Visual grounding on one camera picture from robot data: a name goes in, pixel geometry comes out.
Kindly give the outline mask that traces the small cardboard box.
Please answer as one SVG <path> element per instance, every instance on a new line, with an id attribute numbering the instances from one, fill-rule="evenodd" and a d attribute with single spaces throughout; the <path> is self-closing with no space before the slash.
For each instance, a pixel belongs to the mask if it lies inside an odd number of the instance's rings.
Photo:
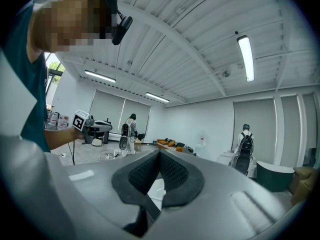
<path id="1" fill-rule="evenodd" d="M 302 181 L 308 179 L 311 174 L 315 171 L 313 167 L 303 166 L 303 167 L 294 167 L 294 180 Z"/>

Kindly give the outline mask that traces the cluster of clear water jugs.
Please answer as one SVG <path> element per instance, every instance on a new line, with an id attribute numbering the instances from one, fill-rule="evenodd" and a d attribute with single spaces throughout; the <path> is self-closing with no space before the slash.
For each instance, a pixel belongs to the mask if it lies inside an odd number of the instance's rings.
<path id="1" fill-rule="evenodd" d="M 65 130 L 69 124 L 69 117 L 59 112 L 50 111 L 46 119 L 46 128 L 48 130 Z"/>

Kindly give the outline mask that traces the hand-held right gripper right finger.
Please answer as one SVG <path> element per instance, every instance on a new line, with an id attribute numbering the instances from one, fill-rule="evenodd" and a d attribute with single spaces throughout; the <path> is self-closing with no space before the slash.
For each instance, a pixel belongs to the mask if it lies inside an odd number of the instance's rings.
<path id="1" fill-rule="evenodd" d="M 281 233 L 300 212 L 285 206 L 237 170 L 210 160 L 170 152 L 204 176 L 200 194 L 181 208 L 163 208 L 149 240 L 289 240 Z"/>

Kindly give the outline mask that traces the narrow grey roller blind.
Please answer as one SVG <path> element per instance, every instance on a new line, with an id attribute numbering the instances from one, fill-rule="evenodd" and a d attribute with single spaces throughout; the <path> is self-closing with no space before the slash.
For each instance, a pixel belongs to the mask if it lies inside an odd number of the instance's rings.
<path id="1" fill-rule="evenodd" d="M 313 167 L 316 162 L 317 150 L 317 111 L 314 94 L 303 96 L 306 114 L 306 149 L 303 166 Z"/>
<path id="2" fill-rule="evenodd" d="M 281 166 L 296 167 L 300 149 L 300 111 L 297 96 L 282 97 L 284 143 Z"/>

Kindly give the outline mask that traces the large cardboard box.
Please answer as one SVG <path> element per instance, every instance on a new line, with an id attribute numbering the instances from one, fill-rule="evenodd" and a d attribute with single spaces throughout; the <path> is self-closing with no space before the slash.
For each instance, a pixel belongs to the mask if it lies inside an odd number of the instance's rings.
<path id="1" fill-rule="evenodd" d="M 300 180 L 292 192 L 291 204 L 295 206 L 302 201 L 305 201 L 313 190 L 314 183 L 308 178 Z"/>

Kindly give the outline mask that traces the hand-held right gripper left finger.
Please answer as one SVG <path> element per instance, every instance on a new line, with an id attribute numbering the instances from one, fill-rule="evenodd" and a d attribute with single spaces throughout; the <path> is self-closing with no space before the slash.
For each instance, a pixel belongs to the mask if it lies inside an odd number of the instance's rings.
<path id="1" fill-rule="evenodd" d="M 158 150 L 65 169 L 84 199 L 120 230 L 119 240 L 160 240 L 160 210 L 148 195 L 160 172 Z"/>

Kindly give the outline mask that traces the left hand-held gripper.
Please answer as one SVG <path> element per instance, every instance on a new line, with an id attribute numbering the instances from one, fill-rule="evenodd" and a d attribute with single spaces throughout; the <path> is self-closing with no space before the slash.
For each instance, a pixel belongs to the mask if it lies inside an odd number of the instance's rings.
<path id="1" fill-rule="evenodd" d="M 93 137 L 89 135 L 90 127 L 94 124 L 95 132 L 110 132 L 113 127 L 110 122 L 95 120 L 93 115 L 77 110 L 72 120 L 72 126 L 82 133 L 84 143 L 91 144 Z"/>

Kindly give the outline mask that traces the wide grey roller blind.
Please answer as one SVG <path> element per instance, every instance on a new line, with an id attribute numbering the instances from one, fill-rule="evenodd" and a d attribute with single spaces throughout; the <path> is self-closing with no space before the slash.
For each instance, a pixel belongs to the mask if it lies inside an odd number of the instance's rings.
<path id="1" fill-rule="evenodd" d="M 275 154 L 276 112 L 273 99 L 236 102 L 234 106 L 234 134 L 232 149 L 237 147 L 243 125 L 253 134 L 253 156 L 257 161 L 271 164 Z"/>
<path id="2" fill-rule="evenodd" d="M 89 113 L 96 120 L 106 121 L 108 119 L 112 125 L 111 132 L 119 133 L 124 103 L 125 98 L 123 97 L 96 90 Z"/>
<path id="3" fill-rule="evenodd" d="M 145 105 L 130 99 L 126 99 L 124 102 L 121 121 L 119 124 L 119 130 L 121 130 L 122 125 L 131 116 L 131 114 L 136 115 L 136 130 L 138 134 L 146 134 L 149 115 L 151 106 Z"/>

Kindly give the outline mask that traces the person's left forearm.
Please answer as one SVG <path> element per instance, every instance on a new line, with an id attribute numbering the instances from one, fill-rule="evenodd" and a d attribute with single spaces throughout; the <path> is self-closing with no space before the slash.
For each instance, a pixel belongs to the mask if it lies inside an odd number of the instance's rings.
<path id="1" fill-rule="evenodd" d="M 44 137 L 50 150 L 57 149 L 65 144 L 84 138 L 82 132 L 74 127 L 63 130 L 45 129 Z"/>

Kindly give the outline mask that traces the long ceiling light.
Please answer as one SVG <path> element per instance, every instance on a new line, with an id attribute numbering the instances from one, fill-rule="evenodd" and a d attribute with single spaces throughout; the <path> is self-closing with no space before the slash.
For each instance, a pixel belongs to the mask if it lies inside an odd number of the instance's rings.
<path id="1" fill-rule="evenodd" d="M 148 96 L 148 97 L 151 97 L 151 98 L 153 98 L 153 99 L 162 101 L 162 102 L 164 102 L 164 103 L 169 103 L 169 102 L 170 102 L 170 100 L 168 100 L 168 99 L 166 99 L 166 98 L 163 98 L 163 97 L 161 97 L 161 96 L 155 95 L 155 94 L 150 93 L 150 92 L 146 92 L 145 95 Z"/>
<path id="2" fill-rule="evenodd" d="M 237 43 L 239 45 L 244 62 L 246 81 L 253 82 L 255 80 L 254 58 L 250 39 L 248 36 L 243 35 L 237 38 Z"/>
<path id="3" fill-rule="evenodd" d="M 89 76 L 96 77 L 96 78 L 99 78 L 99 79 L 103 79 L 103 80 L 111 82 L 111 83 L 116 83 L 116 79 L 104 76 L 104 75 L 96 73 L 96 72 L 85 70 L 84 73 L 89 75 Z"/>

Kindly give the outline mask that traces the black backpack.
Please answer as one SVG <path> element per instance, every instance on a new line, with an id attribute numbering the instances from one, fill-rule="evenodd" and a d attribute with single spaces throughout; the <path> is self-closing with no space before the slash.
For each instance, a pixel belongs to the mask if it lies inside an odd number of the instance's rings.
<path id="1" fill-rule="evenodd" d="M 242 132 L 241 135 L 243 136 L 243 138 L 239 144 L 239 147 L 241 150 L 249 151 L 253 147 L 253 134 L 251 133 L 250 135 L 245 135 Z"/>

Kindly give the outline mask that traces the person's teal shirt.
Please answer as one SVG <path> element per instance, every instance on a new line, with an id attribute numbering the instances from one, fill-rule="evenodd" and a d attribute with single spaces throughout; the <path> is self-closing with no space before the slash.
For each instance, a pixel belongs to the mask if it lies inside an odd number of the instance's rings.
<path id="1" fill-rule="evenodd" d="M 13 71 L 36 99 L 21 137 L 36 143 L 44 152 L 49 152 L 44 134 L 47 119 L 46 85 L 49 76 L 45 54 L 40 53 L 34 62 L 30 62 L 27 56 L 27 33 L 34 5 L 34 0 L 31 0 L 16 14 L 2 49 Z"/>

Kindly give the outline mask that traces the dark green bathtub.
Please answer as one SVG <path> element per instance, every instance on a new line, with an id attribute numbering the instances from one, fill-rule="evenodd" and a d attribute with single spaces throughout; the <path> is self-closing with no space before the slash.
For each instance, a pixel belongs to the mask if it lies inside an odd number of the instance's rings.
<path id="1" fill-rule="evenodd" d="M 256 162 L 256 181 L 272 193 L 284 192 L 294 178 L 292 167 Z"/>

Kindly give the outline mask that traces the white water dispenser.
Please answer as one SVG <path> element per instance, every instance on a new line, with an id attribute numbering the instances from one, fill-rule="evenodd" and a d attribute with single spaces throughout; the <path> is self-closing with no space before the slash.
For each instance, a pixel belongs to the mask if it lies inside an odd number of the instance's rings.
<path id="1" fill-rule="evenodd" d="M 207 151 L 207 133 L 202 130 L 197 135 L 197 154 L 199 156 L 204 156 L 205 152 Z"/>

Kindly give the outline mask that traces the white vanity unit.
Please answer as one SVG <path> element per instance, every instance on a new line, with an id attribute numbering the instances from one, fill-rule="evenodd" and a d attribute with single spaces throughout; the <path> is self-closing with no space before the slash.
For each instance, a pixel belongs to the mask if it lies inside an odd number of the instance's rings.
<path id="1" fill-rule="evenodd" d="M 217 162 L 238 170 L 246 177 L 253 179 L 257 177 L 256 158 L 253 155 L 236 155 L 233 152 L 225 152 L 218 157 Z"/>

